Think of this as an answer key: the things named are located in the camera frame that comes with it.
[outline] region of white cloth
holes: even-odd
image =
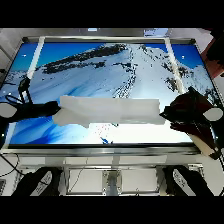
[[[159,116],[158,99],[61,96],[60,104],[62,109],[53,116],[54,123],[60,126],[80,124],[89,127],[90,123],[165,123],[165,119]]]

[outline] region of large flat screen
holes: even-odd
[[[18,97],[37,43],[22,44],[0,91]],[[172,44],[185,88],[193,86],[216,105],[218,95],[194,45]],[[45,43],[30,83],[34,103],[62,95],[100,98],[159,99],[163,111],[177,96],[165,44]],[[60,127],[52,117],[16,123],[11,144],[110,144],[191,142],[170,124],[70,124]]]

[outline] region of blue sky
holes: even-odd
[[[104,43],[45,43],[37,66],[57,61],[75,55],[91,48],[97,48]],[[160,48],[167,53],[165,44],[145,44],[147,47]],[[24,43],[12,65],[11,71],[28,70],[36,50],[37,43]],[[178,61],[194,68],[203,65],[199,53],[194,45],[172,44],[174,55]]]

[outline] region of snowy mountain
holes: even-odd
[[[193,86],[215,104],[217,95],[203,66],[199,65],[190,69],[180,62],[177,64],[185,88]],[[45,103],[52,100],[59,102],[59,97],[62,95],[158,98],[162,111],[178,95],[172,72],[169,56],[161,49],[146,47],[143,44],[107,43],[96,49],[38,67],[30,83],[30,93],[34,103]],[[18,84],[23,77],[24,73],[14,72],[8,75],[7,81]],[[12,95],[18,96],[17,87],[5,85],[0,93],[1,101],[4,100],[3,91],[5,93],[11,91]],[[36,132],[30,134],[30,128],[36,128]],[[98,135],[96,127],[93,129],[92,132]],[[171,133],[171,142],[177,141],[176,134],[172,139],[172,133],[184,135],[176,131],[172,132],[168,126],[165,129],[169,130],[169,135]],[[42,144],[83,143],[92,135],[90,131],[78,125],[59,127],[53,124],[51,118],[39,118],[19,122],[12,143],[28,143],[26,142],[28,140],[31,143]]]

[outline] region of table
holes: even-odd
[[[221,103],[193,39],[128,37],[28,37],[8,68],[0,99],[18,97],[17,85],[31,78],[34,103],[61,95],[158,98],[163,111],[182,90],[193,86],[213,105]],[[4,152],[45,155],[195,154],[191,139],[165,125],[91,124],[59,127],[51,117],[11,124]]]

